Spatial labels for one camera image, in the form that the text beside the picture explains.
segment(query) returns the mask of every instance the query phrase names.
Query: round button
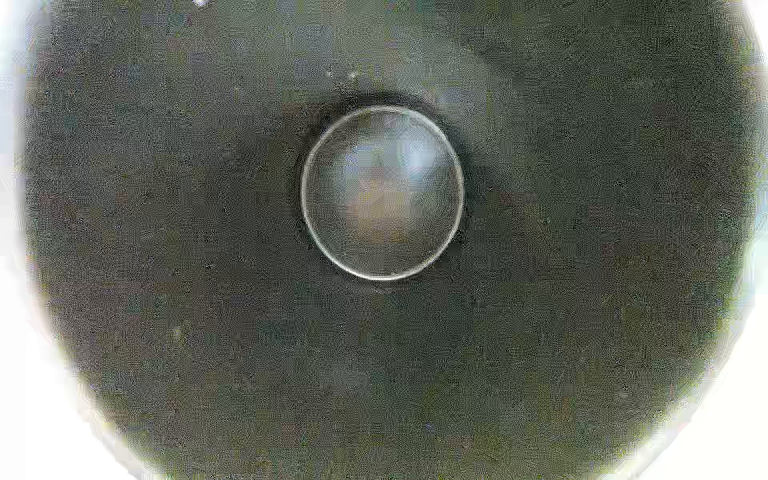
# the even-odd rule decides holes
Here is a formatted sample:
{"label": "round button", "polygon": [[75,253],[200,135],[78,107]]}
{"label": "round button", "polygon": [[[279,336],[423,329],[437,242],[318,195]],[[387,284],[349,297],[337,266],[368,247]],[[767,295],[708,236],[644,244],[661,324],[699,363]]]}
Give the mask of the round button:
{"label": "round button", "polygon": [[368,280],[434,262],[458,229],[464,178],[448,138],[408,108],[375,106],[338,120],[310,151],[301,207],[318,247]]}

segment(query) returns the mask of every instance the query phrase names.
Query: circle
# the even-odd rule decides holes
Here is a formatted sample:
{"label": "circle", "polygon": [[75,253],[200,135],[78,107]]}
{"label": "circle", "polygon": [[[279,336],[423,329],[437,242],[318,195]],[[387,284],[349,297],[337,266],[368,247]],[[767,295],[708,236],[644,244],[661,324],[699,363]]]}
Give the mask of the circle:
{"label": "circle", "polygon": [[433,263],[461,220],[464,177],[425,115],[377,105],[320,137],[301,178],[301,207],[322,252],[366,280],[398,280]]}

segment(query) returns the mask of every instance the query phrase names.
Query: blurry edge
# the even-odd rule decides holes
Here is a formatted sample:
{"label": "blurry edge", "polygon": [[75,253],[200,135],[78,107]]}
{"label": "blurry edge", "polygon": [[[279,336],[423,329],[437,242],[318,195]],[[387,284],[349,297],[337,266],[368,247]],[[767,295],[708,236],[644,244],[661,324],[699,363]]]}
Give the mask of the blurry edge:
{"label": "blurry edge", "polygon": [[[209,3],[207,0],[194,0],[194,2],[201,7]],[[15,25],[25,26],[19,32],[20,35],[10,40],[12,52],[16,53],[17,57],[9,62],[12,71],[8,73],[7,77],[12,83],[10,91],[13,94],[12,102],[9,105],[13,109],[10,118],[14,119],[14,126],[16,128],[11,147],[21,148],[24,144],[23,115],[25,111],[25,90],[28,80],[31,79],[32,75],[29,72],[34,72],[35,69],[35,34],[39,32],[40,28],[45,28],[49,25],[50,1],[27,0],[26,2],[11,2],[11,4],[12,14],[7,16],[12,18],[8,20],[14,22]],[[740,25],[744,29],[741,34],[742,40],[746,42],[746,47],[744,48],[751,49],[750,53],[753,57],[757,58],[751,65],[753,69],[751,75],[745,74],[745,76],[751,78],[753,82],[752,87],[759,99],[757,102],[757,107],[759,108],[765,103],[763,100],[766,96],[766,82],[764,79],[766,64],[763,61],[762,43],[758,35],[759,30],[755,28],[760,25],[755,25],[750,17],[749,3],[743,4],[742,2],[728,1],[726,4],[728,9],[731,10],[730,14],[737,20],[736,25]],[[762,135],[765,131],[764,117],[765,115],[760,110],[760,122],[756,127],[757,132],[755,132],[758,150],[755,158],[757,179],[753,192],[756,198],[753,238],[743,252],[743,267],[731,293],[733,305],[731,311],[727,313],[729,316],[728,320],[730,321],[727,328],[730,328],[730,335],[727,335],[721,344],[717,346],[718,355],[715,359],[715,368],[704,374],[699,386],[694,386],[693,393],[687,398],[681,399],[676,407],[667,412],[664,417],[665,420],[657,427],[654,434],[639,445],[635,445],[634,450],[627,454],[623,461],[615,464],[613,468],[604,465],[604,472],[606,470],[612,470],[612,472],[606,472],[603,475],[597,474],[598,478],[603,480],[630,480],[643,476],[647,467],[672,444],[684,426],[690,422],[699,405],[697,400],[706,401],[707,396],[717,390],[717,387],[721,384],[721,377],[727,371],[730,357],[741,344],[740,337],[743,332],[744,322],[754,307],[754,287],[758,280],[755,278],[755,272],[762,272],[765,267],[760,263],[761,261],[765,262],[765,260],[761,260],[760,252],[768,251],[768,211],[761,212],[761,207],[764,206],[760,203],[760,196],[765,197],[766,190],[768,190],[765,171],[766,152],[762,145]],[[51,350],[51,353],[59,361],[63,361],[65,365],[63,369],[68,377],[67,388],[70,389],[69,395],[75,401],[78,414],[83,421],[91,426],[91,431],[105,448],[127,469],[130,475],[136,478],[141,478],[142,480],[170,478],[168,475],[158,473],[152,465],[142,462],[127,446],[125,440],[117,434],[115,426],[108,422],[100,413],[93,395],[88,391],[87,386],[77,378],[71,368],[66,366],[68,361],[62,351],[56,348],[50,330],[45,325],[45,322],[42,321],[45,318],[45,299],[40,298],[35,278],[29,272],[30,259],[24,240],[25,226],[22,198],[24,178],[23,174],[19,172],[18,167],[20,156],[23,155],[23,152],[15,148],[10,151],[12,155],[9,155],[9,157],[13,159],[12,164],[2,166],[3,170],[0,171],[0,180],[2,180],[5,188],[8,188],[16,195],[12,204],[14,225],[9,226],[9,232],[14,237],[11,242],[15,242],[12,251],[13,265],[9,267],[13,274],[23,279],[24,305],[27,307],[27,312],[25,313],[28,314],[26,319],[45,341],[45,345]]]}

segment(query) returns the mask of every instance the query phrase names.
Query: bright circular outline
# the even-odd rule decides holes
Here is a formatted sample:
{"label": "bright circular outline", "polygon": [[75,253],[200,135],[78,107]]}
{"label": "bright circular outline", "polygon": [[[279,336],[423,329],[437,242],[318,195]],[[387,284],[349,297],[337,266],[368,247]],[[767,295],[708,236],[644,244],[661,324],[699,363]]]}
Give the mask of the bright circular outline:
{"label": "bright circular outline", "polygon": [[[426,260],[419,263],[418,265],[414,266],[413,268],[400,273],[392,273],[391,275],[388,275],[388,276],[370,275],[368,273],[356,271],[353,268],[345,265],[341,260],[336,258],[332,253],[330,253],[326,245],[320,240],[317,232],[315,231],[315,227],[312,225],[312,221],[310,220],[310,216],[307,213],[307,207],[306,207],[307,178],[310,174],[310,167],[312,166],[315,160],[315,156],[317,155],[317,152],[320,149],[320,147],[322,147],[326,143],[326,140],[334,131],[336,131],[339,127],[342,127],[344,124],[348,123],[353,118],[359,117],[360,115],[363,115],[363,114],[371,114],[371,113],[378,113],[378,112],[403,114],[408,117],[415,118],[417,121],[422,123],[425,127],[427,127],[434,135],[436,135],[439,140],[442,140],[445,143],[445,145],[447,145],[448,153],[453,158],[453,166],[456,174],[456,180],[458,181],[458,190],[460,194],[458,199],[458,208],[456,208],[456,216],[453,221],[453,228],[450,230],[449,234],[445,238],[445,241],[442,243],[442,245],[440,245],[437,251],[435,251],[433,255],[431,255],[430,257],[428,257]],[[464,211],[464,195],[465,195],[464,174],[462,173],[462,166],[458,161],[458,155],[453,150],[453,146],[451,145],[451,142],[448,140],[448,137],[445,136],[445,133],[443,133],[442,129],[434,121],[429,119],[424,114],[420,114],[418,111],[411,110],[410,108],[396,107],[392,105],[373,105],[372,107],[359,108],[357,110],[354,110],[344,115],[338,121],[333,123],[330,127],[328,127],[328,130],[326,130],[322,135],[320,135],[320,138],[312,147],[312,150],[310,151],[310,153],[306,156],[306,161],[304,163],[303,171],[301,174],[301,190],[300,190],[301,213],[304,216],[304,221],[306,222],[307,228],[309,228],[310,234],[312,235],[312,238],[315,240],[315,243],[317,244],[317,246],[325,254],[325,256],[328,257],[340,269],[346,271],[347,273],[351,273],[352,275],[357,276],[359,278],[363,278],[365,280],[371,280],[371,281],[378,281],[378,282],[389,282],[393,280],[400,280],[411,275],[416,275],[418,272],[421,272],[426,267],[432,265],[435,262],[435,260],[437,260],[440,257],[440,255],[442,255],[442,253],[445,252],[445,249],[448,248],[448,245],[453,241],[453,237],[456,235],[456,232],[458,231],[458,226],[461,223],[462,215]]]}

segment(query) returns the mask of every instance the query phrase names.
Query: dark circular surface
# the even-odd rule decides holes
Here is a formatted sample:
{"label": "dark circular surface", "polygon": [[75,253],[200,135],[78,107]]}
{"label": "dark circular surface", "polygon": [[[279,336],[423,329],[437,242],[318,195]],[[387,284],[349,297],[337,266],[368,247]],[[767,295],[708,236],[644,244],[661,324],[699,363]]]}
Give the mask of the dark circular surface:
{"label": "dark circular surface", "polygon": [[[725,2],[56,2],[28,248],[55,341],[147,462],[211,478],[583,478],[698,385],[753,218]],[[422,112],[465,214],[386,284],[316,247],[300,173]]]}
{"label": "dark circular surface", "polygon": [[418,273],[448,246],[464,177],[451,144],[424,115],[376,105],[337,121],[303,169],[301,207],[320,249],[367,280]]}

